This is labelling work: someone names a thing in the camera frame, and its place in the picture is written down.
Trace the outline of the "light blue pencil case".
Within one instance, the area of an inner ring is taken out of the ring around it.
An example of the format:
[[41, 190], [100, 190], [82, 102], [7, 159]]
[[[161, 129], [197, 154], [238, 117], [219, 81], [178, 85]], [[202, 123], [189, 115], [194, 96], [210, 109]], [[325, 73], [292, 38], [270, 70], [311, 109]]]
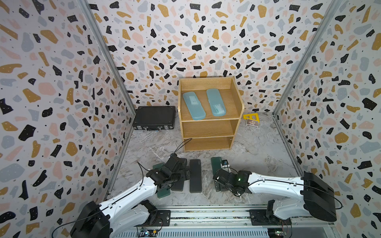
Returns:
[[206, 112], [195, 92], [186, 92], [183, 99], [193, 120], [199, 121], [206, 117]]
[[211, 112], [215, 117], [225, 116], [227, 110], [222, 100], [220, 91], [216, 88], [207, 89], [206, 91], [208, 102], [211, 107]]

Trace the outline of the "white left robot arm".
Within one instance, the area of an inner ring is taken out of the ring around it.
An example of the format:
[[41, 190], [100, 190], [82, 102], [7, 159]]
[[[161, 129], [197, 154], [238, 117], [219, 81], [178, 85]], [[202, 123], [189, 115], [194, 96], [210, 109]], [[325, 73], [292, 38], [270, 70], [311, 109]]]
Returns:
[[113, 238], [132, 227], [151, 225], [156, 220], [157, 208], [148, 199], [189, 178], [187, 160], [173, 153], [162, 167], [147, 171], [141, 181], [119, 195], [99, 204], [86, 204], [74, 222], [70, 236]]

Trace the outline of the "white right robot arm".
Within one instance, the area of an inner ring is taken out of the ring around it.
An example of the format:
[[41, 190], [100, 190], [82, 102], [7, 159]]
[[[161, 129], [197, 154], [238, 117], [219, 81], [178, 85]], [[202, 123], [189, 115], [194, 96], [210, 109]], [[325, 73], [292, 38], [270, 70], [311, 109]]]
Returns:
[[282, 196], [283, 199], [271, 200], [267, 205], [270, 213], [281, 220], [312, 216], [326, 222], [337, 221], [334, 190], [313, 173], [304, 172], [302, 177], [282, 178], [250, 171], [234, 174], [219, 169], [213, 179], [235, 196], [245, 193]]

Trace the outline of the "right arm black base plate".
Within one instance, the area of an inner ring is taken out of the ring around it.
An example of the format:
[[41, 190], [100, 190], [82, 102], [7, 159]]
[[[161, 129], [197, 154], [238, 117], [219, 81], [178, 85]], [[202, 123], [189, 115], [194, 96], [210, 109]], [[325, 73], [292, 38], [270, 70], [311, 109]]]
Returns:
[[291, 219], [281, 220], [264, 209], [249, 210], [252, 226], [282, 226], [291, 225]]

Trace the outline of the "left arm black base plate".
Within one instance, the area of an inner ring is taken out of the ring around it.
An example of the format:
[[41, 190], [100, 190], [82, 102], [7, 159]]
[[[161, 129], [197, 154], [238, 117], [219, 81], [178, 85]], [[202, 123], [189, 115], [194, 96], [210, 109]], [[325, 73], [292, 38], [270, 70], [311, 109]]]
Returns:
[[143, 227], [168, 227], [171, 221], [171, 211], [170, 210], [158, 210], [156, 212], [151, 212], [148, 219], [141, 224]]

